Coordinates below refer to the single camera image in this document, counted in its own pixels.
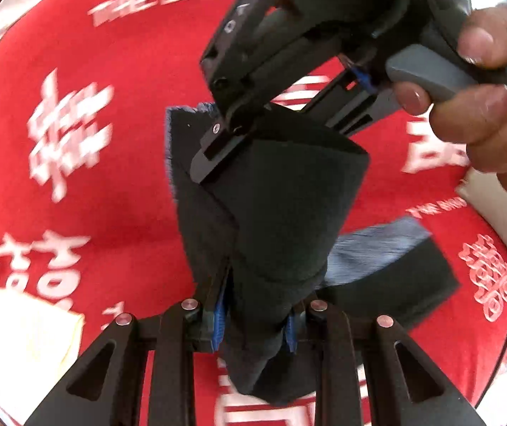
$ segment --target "black fabric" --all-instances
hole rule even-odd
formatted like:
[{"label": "black fabric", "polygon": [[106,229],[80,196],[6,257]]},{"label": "black fabric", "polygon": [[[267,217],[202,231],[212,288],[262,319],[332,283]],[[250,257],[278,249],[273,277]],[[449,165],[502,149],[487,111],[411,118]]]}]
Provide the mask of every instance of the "black fabric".
[{"label": "black fabric", "polygon": [[[309,349],[300,345],[293,357],[284,344],[285,318],[323,284],[368,157],[337,133],[274,106],[252,142],[220,174],[196,185],[190,163],[215,118],[208,104],[167,114],[167,165],[184,250],[197,282],[230,261],[233,301],[220,355],[240,393],[284,404],[316,389]],[[454,287],[450,267],[428,240],[371,276],[319,293],[353,315],[393,311],[410,326]],[[385,296],[382,307],[377,298]]]}]

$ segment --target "red fabric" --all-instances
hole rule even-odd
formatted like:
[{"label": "red fabric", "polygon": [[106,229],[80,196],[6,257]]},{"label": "red fabric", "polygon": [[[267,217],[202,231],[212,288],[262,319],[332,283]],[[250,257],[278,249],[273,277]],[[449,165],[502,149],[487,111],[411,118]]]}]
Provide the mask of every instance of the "red fabric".
[{"label": "red fabric", "polygon": [[[30,249],[23,253],[25,260],[16,262],[12,255],[0,254],[0,286],[21,287],[84,313],[82,350],[119,312],[147,317],[193,292],[165,171],[165,109],[211,100],[198,59],[233,0],[146,0],[156,4],[130,14],[124,8],[121,17],[98,20],[101,24],[95,27],[90,10],[105,1],[109,0],[44,0],[0,42],[0,247],[9,234]],[[97,130],[112,125],[111,139],[99,151],[98,163],[63,174],[66,193],[57,203],[54,178],[41,185],[31,177],[29,159],[37,142],[27,126],[41,102],[42,84],[54,69],[57,103],[93,82],[95,93],[107,91],[109,96],[112,91],[109,103],[90,121],[97,123]],[[332,78],[337,72],[332,62],[315,75]],[[311,81],[316,83],[305,81],[290,92],[321,89],[326,80]],[[78,101],[86,94],[80,93]],[[290,105],[308,99],[287,96],[282,101]],[[410,122],[419,123],[418,128]],[[489,236],[503,266],[507,249],[454,192],[465,167],[445,162],[454,158],[464,164],[463,155],[439,146],[443,154],[450,154],[437,168],[409,173],[412,143],[425,139],[414,135],[421,129],[428,129],[424,119],[399,112],[356,136],[371,155],[371,167],[344,231],[411,214],[433,233],[461,287],[412,336],[475,402],[507,333],[507,303],[490,322],[474,299],[479,287],[471,280],[468,255],[461,252],[479,235]],[[79,258],[65,254],[51,262],[56,250],[46,251],[47,231],[74,237],[82,245],[71,252]],[[199,355],[195,360],[200,426],[266,424],[269,419],[284,419],[292,426],[310,424],[314,400],[300,401],[297,406],[303,411],[243,405],[243,398],[220,387],[216,375],[223,381],[224,371],[216,367],[215,357]],[[228,399],[242,404],[224,407]],[[268,413],[250,413],[259,409]],[[230,415],[236,411],[241,414]]]}]

